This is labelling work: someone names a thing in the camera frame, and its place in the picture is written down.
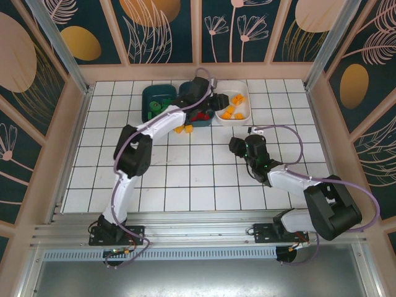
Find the white bowl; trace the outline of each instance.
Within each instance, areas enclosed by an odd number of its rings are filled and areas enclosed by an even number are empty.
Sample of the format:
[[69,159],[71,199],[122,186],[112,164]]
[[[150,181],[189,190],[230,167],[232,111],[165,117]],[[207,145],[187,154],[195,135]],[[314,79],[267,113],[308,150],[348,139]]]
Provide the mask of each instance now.
[[[250,108],[249,90],[246,84],[240,80],[222,80],[218,82],[215,92],[218,94],[227,95],[230,105],[233,106],[233,98],[237,96],[237,94],[241,94],[243,97],[245,97],[244,103],[240,104],[239,106],[235,106],[235,112],[233,113],[231,119],[221,118],[221,116],[225,113],[226,108],[224,110],[216,111],[216,118],[219,124],[222,126],[242,126],[250,120],[252,113]],[[241,113],[244,119],[233,118],[236,113]]]

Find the gray floor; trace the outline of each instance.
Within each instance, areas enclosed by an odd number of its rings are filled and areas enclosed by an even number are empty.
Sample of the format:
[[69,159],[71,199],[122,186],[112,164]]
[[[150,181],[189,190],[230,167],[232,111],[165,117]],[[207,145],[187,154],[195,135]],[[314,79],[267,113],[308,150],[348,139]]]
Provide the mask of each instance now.
[[[313,252],[313,247],[297,260]],[[322,246],[306,265],[274,259],[138,261],[122,270],[100,262],[44,263],[38,297],[366,296],[349,246]]]

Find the plastic bowl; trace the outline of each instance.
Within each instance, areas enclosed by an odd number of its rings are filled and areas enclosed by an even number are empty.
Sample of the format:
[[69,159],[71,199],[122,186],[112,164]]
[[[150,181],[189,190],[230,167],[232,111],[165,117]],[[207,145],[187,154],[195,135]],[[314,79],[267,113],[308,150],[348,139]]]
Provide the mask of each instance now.
[[155,101],[159,104],[164,99],[176,99],[176,88],[172,85],[151,85],[143,90],[142,93],[142,122],[146,123],[149,119],[150,103]]
[[[189,90],[189,86],[190,86],[191,82],[183,82],[180,87],[179,87],[179,96],[182,95],[183,93],[187,93]],[[209,113],[210,119],[207,119],[206,121],[203,120],[198,120],[198,121],[194,121],[192,122],[192,126],[193,127],[207,127],[210,126],[210,124],[212,123],[212,119],[215,117],[215,113],[212,111]]]
[[222,119],[221,116],[225,113],[225,108],[224,110],[216,111],[216,119],[220,125],[242,126],[250,120],[252,113],[250,107],[249,90],[246,84],[239,80],[222,80],[218,82],[215,92],[218,94],[228,95],[230,105],[233,105],[233,98],[237,96],[237,94],[241,94],[243,97],[245,97],[245,102],[239,106],[235,106],[235,112],[233,113],[233,116],[236,113],[241,113],[244,119]]

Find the grid floor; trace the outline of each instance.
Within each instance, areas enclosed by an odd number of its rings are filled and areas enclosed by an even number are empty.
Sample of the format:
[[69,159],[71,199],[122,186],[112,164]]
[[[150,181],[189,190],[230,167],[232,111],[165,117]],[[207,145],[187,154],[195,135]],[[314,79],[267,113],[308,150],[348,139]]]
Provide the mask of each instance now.
[[[241,127],[195,128],[192,134],[171,131],[154,142],[151,167],[139,179],[129,212],[253,210],[304,208],[305,201],[287,192],[263,187],[252,179],[244,160],[228,150],[232,136],[245,138],[248,126],[284,124],[298,131],[304,157],[291,166],[297,172],[328,176],[319,137],[301,80],[242,80],[252,108],[250,123]],[[141,94],[152,84],[185,80],[97,82],[74,166],[64,195],[62,212],[102,212],[114,184],[113,152],[122,128],[141,122]],[[271,158],[295,161],[296,136],[287,129],[264,131]]]

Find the black mounting plate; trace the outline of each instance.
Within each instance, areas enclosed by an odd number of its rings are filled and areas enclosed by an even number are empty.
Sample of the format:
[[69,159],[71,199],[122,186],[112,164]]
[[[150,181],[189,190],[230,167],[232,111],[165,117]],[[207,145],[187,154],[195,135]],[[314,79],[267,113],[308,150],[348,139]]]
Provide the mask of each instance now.
[[[144,236],[144,226],[125,226],[129,231],[136,234],[142,234]],[[133,238],[137,246],[143,245],[143,240],[139,238]],[[90,246],[129,246],[129,236],[124,235],[117,243],[113,238],[103,236],[99,227],[94,226],[91,228],[91,235],[89,237],[88,245]]]
[[[295,243],[300,241],[296,233],[285,232],[280,238],[273,229],[273,224],[254,224],[253,225],[254,241],[256,243]],[[309,241],[307,233],[298,232],[303,238]]]

